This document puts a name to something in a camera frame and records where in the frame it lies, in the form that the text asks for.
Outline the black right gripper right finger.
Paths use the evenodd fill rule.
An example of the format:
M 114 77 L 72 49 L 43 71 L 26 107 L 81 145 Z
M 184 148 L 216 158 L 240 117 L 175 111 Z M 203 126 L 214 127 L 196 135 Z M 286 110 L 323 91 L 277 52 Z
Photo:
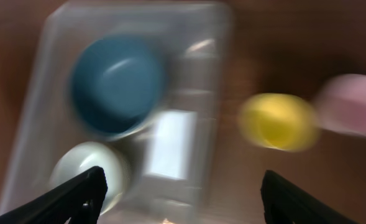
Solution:
M 266 224 L 356 224 L 272 170 L 261 196 Z

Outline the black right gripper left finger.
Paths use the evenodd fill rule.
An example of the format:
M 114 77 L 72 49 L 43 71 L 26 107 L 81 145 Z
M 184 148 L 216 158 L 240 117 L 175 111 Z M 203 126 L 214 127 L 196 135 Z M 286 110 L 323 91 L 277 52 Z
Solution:
M 35 200 L 0 216 L 0 224 L 96 224 L 108 191 L 94 166 Z

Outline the grey plastic bowl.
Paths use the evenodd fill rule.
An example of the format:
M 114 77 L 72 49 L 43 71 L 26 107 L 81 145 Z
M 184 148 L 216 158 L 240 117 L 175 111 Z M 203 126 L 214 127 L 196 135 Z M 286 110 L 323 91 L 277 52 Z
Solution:
M 49 185 L 54 189 L 94 166 L 103 168 L 108 186 L 100 213 L 103 215 L 116 206 L 130 185 L 130 165 L 110 145 L 87 141 L 71 148 L 53 168 Z

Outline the dark blue bowl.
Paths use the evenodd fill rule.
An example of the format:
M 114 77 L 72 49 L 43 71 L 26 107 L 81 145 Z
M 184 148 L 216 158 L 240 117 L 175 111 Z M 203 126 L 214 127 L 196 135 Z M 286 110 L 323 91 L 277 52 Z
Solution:
M 81 53 L 70 75 L 75 113 L 94 133 L 120 134 L 152 114 L 163 99 L 163 58 L 142 37 L 110 35 Z

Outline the white label in container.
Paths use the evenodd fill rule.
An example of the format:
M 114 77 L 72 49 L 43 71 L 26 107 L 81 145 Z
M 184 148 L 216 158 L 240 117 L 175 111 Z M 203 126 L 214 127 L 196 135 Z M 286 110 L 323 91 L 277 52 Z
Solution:
M 197 114 L 167 110 L 158 116 L 145 153 L 144 174 L 172 180 L 188 178 Z

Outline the clear plastic storage container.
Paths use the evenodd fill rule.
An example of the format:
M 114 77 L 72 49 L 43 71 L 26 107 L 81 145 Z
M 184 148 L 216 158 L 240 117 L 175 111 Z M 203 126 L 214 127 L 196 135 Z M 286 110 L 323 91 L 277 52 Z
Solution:
M 198 223 L 231 9 L 216 1 L 68 1 L 45 21 L 0 215 L 62 182 L 73 147 L 117 157 L 100 223 Z

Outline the yellow plastic cup left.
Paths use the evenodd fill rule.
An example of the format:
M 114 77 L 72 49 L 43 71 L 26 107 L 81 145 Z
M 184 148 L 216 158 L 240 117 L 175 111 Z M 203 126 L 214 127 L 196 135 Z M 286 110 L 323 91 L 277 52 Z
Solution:
M 248 141 L 286 152 L 305 151 L 318 140 L 314 108 L 304 99 L 282 93 L 250 97 L 239 109 L 237 124 Z

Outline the pink plastic cup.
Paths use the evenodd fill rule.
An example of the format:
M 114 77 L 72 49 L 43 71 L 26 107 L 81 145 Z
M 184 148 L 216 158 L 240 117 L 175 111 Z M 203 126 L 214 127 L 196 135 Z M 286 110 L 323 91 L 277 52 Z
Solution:
M 351 73 L 329 80 L 314 105 L 320 127 L 366 137 L 366 75 Z

